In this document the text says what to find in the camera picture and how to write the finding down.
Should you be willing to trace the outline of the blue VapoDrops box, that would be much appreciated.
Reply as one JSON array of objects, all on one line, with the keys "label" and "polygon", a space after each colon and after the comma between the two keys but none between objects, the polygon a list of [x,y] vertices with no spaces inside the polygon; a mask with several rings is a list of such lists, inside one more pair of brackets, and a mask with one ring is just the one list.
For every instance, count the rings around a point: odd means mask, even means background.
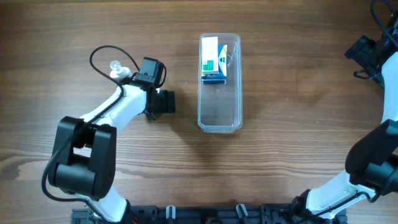
[{"label": "blue VapoDrops box", "polygon": [[201,80],[204,85],[225,84],[227,80],[227,45],[218,46],[218,73],[205,75]]}]

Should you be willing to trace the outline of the white calamine lotion bottle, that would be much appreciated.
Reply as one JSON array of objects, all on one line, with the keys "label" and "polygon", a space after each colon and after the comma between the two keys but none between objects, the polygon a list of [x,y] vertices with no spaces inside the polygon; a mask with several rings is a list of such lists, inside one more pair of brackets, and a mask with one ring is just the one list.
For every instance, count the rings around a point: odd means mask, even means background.
[{"label": "white calamine lotion bottle", "polygon": [[116,81],[120,81],[126,77],[132,77],[132,72],[128,67],[123,67],[118,60],[114,60],[110,63],[111,73],[110,77]]}]

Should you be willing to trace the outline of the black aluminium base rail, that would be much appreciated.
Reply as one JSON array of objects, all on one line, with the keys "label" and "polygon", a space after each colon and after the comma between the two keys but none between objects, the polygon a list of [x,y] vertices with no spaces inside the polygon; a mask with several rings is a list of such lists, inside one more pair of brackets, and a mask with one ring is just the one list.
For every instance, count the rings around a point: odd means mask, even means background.
[{"label": "black aluminium base rail", "polygon": [[235,207],[156,207],[132,206],[123,223],[297,223],[301,217],[289,217],[287,204]]}]

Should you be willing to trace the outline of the white green medicine box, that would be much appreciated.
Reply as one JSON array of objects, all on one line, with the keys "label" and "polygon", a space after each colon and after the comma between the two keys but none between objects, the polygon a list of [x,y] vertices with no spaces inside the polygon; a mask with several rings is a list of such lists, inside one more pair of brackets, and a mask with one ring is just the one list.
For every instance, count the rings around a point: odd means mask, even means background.
[{"label": "white green medicine box", "polygon": [[218,38],[201,39],[201,71],[203,76],[218,73]]}]

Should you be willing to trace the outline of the clear plastic container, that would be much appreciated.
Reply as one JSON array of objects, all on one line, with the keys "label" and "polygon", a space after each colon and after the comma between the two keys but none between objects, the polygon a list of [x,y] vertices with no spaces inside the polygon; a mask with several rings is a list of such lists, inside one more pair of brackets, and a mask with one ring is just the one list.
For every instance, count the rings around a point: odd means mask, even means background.
[{"label": "clear plastic container", "polygon": [[[217,37],[227,45],[225,84],[204,85],[201,80],[201,39]],[[198,66],[198,125],[206,133],[232,133],[243,125],[243,74],[241,38],[234,33],[204,33],[200,36]]]}]

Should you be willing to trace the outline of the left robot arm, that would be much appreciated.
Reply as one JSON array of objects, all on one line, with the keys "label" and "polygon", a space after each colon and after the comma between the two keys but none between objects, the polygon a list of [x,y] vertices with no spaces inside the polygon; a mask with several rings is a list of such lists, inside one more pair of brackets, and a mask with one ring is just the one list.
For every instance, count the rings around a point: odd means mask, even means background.
[{"label": "left robot arm", "polygon": [[71,202],[87,204],[97,222],[130,223],[130,203],[113,186],[117,135],[137,115],[156,119],[175,112],[175,95],[161,90],[167,69],[156,59],[144,58],[135,73],[117,61],[111,68],[115,93],[81,118],[59,122],[42,183],[70,194]]}]

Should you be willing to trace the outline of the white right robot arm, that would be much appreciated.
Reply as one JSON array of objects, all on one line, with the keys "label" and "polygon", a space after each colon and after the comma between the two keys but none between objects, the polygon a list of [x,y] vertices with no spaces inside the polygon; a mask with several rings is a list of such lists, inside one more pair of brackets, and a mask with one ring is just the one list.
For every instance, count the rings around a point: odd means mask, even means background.
[{"label": "white right robot arm", "polygon": [[345,53],[362,68],[353,73],[355,77],[383,87],[382,121],[350,149],[342,172],[281,210],[287,223],[335,223],[338,214],[355,203],[374,203],[397,191],[397,9],[388,0],[383,3],[391,12],[387,24],[378,17],[376,2],[370,5],[381,39],[362,36]]}]

